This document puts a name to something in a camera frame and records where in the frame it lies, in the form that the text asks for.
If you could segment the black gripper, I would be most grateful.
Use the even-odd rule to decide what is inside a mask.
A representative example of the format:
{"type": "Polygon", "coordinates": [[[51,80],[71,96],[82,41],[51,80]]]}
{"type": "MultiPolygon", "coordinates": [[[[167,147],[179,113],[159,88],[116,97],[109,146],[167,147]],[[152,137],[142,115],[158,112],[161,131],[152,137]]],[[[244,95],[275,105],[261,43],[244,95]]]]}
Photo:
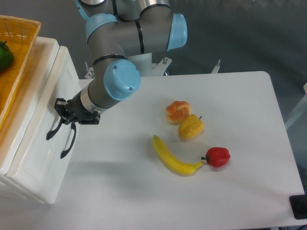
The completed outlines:
{"type": "Polygon", "coordinates": [[[100,115],[98,112],[89,112],[81,102],[81,95],[77,94],[66,101],[64,98],[57,98],[54,104],[56,112],[63,124],[77,122],[81,125],[98,125],[100,115]]]}

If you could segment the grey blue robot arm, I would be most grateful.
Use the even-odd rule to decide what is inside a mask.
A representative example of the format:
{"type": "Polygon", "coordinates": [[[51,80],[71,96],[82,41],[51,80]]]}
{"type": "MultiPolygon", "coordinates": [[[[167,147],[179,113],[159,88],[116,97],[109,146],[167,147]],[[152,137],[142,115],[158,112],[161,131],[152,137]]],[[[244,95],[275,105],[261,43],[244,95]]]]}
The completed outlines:
{"type": "Polygon", "coordinates": [[[78,0],[85,19],[94,79],[72,99],[58,98],[62,124],[98,124],[100,115],[129,98],[141,74],[129,57],[185,45],[187,23],[167,0],[78,0]]]}

